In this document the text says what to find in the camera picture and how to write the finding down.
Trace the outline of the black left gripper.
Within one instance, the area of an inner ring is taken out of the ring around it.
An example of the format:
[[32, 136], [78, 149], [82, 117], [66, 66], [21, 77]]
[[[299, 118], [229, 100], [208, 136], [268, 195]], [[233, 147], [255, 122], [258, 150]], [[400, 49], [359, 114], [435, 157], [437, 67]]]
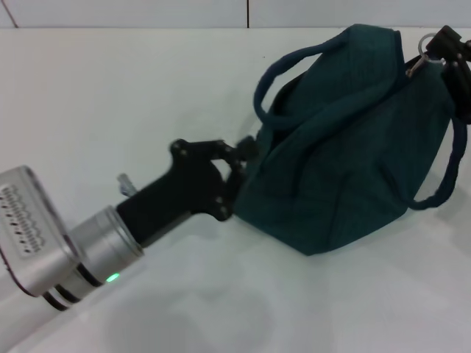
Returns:
[[[170, 145], [171, 166], [159, 179], [116, 207], [134, 240], [146, 248], [193, 215], [204, 213], [217, 221], [233, 215], [234, 204], [246, 179], [243, 165], [258, 156], [253, 136], [230, 146], [224, 140]], [[231, 171], [226, 178], [213, 164], [223, 160]]]

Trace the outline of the dark blue insulated lunch bag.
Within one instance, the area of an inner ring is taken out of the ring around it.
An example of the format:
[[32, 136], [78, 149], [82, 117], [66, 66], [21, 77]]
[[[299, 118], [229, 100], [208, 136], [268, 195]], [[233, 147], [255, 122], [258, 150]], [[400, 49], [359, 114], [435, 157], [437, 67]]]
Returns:
[[261, 152], [238, 217], [309, 256], [445, 203], [467, 125], [442, 72], [363, 24], [280, 58], [255, 90]]

